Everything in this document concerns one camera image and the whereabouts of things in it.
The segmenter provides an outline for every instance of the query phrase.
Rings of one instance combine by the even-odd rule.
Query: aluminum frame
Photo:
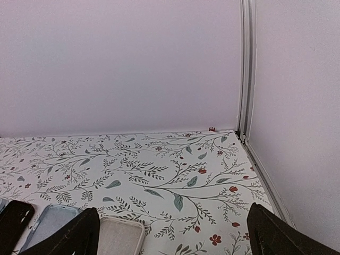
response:
[[[274,214],[290,226],[295,227],[288,210],[275,189],[267,171],[256,152],[249,144],[251,119],[253,112],[253,98],[256,74],[256,3],[255,0],[241,0],[241,28],[242,28],[242,84],[240,95],[239,122],[236,135],[254,166],[273,206]]]

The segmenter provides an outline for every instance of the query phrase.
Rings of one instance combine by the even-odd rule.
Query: light purple wall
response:
[[[297,229],[340,251],[340,2],[257,0],[250,144]]]
[[[0,3],[0,136],[233,129],[237,0]]]

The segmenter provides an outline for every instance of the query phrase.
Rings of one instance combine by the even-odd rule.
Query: black phone case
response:
[[[29,203],[11,201],[0,214],[0,254],[11,254],[34,215]]]

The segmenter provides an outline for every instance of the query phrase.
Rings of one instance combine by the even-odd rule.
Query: phone case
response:
[[[20,255],[97,255],[99,229],[97,209],[87,208],[56,233],[20,252]]]
[[[12,253],[34,212],[31,204],[14,200],[0,213],[1,255]]]
[[[112,216],[100,220],[98,255],[138,255],[145,236],[143,224]]]
[[[0,213],[7,206],[8,203],[9,203],[8,199],[0,198]]]
[[[56,233],[79,213],[78,209],[70,206],[49,205],[42,211],[37,222],[29,233],[20,252],[40,243]]]

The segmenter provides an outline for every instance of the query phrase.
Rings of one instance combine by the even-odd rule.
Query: vine pattern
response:
[[[270,208],[232,131],[2,138],[0,197],[139,221],[144,254],[168,255],[249,255],[240,231],[250,205]],[[155,251],[152,242],[180,244]]]

